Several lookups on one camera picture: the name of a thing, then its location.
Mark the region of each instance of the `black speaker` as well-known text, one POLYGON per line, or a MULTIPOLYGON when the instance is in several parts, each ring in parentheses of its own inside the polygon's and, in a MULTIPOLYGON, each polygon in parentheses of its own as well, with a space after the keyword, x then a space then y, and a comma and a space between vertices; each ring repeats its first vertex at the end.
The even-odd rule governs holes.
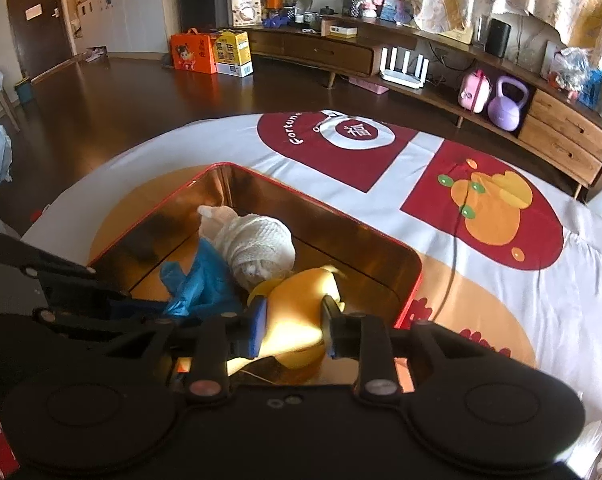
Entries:
POLYGON ((505 49, 510 39, 510 25, 494 18, 490 20, 488 38, 486 39, 486 52, 496 57, 505 56, 505 49))

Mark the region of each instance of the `light blue fabric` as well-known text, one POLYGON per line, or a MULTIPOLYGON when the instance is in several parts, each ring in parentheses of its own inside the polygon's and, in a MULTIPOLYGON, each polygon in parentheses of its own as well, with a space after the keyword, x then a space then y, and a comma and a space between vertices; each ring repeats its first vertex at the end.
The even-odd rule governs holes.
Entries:
POLYGON ((199 240, 199 250, 187 276, 177 262, 162 264, 159 275, 172 297, 163 312, 168 316, 204 319, 243 310, 230 268, 205 238, 199 240))

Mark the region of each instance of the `pink bag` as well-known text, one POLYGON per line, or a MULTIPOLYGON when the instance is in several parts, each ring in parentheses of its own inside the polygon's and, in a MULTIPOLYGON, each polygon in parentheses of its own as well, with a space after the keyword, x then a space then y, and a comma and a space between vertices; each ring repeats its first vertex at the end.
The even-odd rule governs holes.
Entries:
POLYGON ((492 92, 492 85, 484 71, 467 73, 459 90, 459 105, 480 114, 492 92))

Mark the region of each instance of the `wooden floor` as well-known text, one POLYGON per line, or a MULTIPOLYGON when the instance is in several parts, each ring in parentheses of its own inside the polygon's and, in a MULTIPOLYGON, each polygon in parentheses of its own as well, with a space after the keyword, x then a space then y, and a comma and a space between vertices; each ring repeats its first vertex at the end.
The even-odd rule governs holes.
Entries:
POLYGON ((238 114, 329 108, 453 139, 511 162, 566 192, 574 182, 549 164, 487 130, 396 92, 377 96, 327 74, 256 59, 254 75, 237 78, 162 68, 159 62, 99 59, 72 64, 34 85, 34 101, 17 109, 11 183, 0 185, 0 216, 23 234, 34 211, 125 150, 191 121, 238 114))

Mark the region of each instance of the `white circle print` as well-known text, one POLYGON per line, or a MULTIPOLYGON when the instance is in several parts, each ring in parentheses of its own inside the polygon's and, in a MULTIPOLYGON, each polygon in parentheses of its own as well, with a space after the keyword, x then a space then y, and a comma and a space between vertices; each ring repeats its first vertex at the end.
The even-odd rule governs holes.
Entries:
POLYGON ((377 121, 325 110, 328 117, 314 128, 324 139, 344 150, 371 150, 395 141, 392 130, 377 121))

